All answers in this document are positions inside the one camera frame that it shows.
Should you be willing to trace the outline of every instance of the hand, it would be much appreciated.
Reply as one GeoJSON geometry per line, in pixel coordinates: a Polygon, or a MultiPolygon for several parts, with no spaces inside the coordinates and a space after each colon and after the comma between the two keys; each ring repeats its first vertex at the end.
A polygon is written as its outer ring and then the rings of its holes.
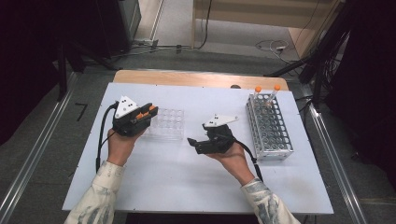
{"type": "Polygon", "coordinates": [[[107,161],[118,166],[125,165],[125,163],[128,161],[128,158],[131,156],[132,150],[134,149],[134,143],[144,132],[145,130],[133,137],[126,137],[115,133],[115,131],[112,129],[108,130],[107,161]]]}
{"type": "Polygon", "coordinates": [[[233,143],[225,153],[206,154],[206,156],[219,161],[242,186],[254,179],[253,173],[248,169],[244,149],[237,143],[233,143]]]}

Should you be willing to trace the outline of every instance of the test tube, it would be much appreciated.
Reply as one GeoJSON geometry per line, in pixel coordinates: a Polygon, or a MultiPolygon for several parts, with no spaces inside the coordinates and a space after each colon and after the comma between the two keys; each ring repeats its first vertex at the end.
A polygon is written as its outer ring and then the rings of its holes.
{"type": "Polygon", "coordinates": [[[254,89],[253,99],[257,99],[257,96],[259,95],[260,91],[262,91],[262,87],[260,87],[260,86],[257,86],[254,89]]]}
{"type": "Polygon", "coordinates": [[[275,99],[275,96],[277,94],[277,92],[280,90],[280,86],[278,84],[276,84],[274,86],[274,90],[271,93],[271,95],[268,97],[268,99],[265,101],[266,105],[270,105],[272,103],[272,101],[275,99]]]}

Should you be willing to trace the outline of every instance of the clear plastic tray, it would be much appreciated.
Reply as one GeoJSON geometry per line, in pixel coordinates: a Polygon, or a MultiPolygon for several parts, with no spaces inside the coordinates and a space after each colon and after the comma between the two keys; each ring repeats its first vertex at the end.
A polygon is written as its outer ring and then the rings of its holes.
{"type": "Polygon", "coordinates": [[[184,136],[184,111],[159,108],[157,116],[143,133],[144,137],[163,140],[182,140],[184,136]]]}

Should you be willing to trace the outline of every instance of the left hand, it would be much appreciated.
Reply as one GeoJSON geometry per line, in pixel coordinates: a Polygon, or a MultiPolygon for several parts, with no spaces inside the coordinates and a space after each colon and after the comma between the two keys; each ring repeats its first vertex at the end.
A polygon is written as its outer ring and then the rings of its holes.
{"type": "Polygon", "coordinates": [[[131,156],[132,150],[134,149],[134,143],[143,133],[133,136],[126,137],[115,133],[113,129],[108,130],[108,157],[107,161],[118,166],[123,166],[131,156]]]}

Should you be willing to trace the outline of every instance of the white sleeve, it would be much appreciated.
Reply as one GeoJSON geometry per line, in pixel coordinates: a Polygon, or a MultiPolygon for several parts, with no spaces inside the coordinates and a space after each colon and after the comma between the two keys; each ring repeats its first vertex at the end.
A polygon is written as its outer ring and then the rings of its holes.
{"type": "Polygon", "coordinates": [[[300,223],[282,200],[269,190],[259,178],[241,188],[261,224],[300,223]]]}
{"type": "Polygon", "coordinates": [[[65,224],[110,224],[124,172],[123,167],[104,161],[92,185],[70,211],[65,224]]]}

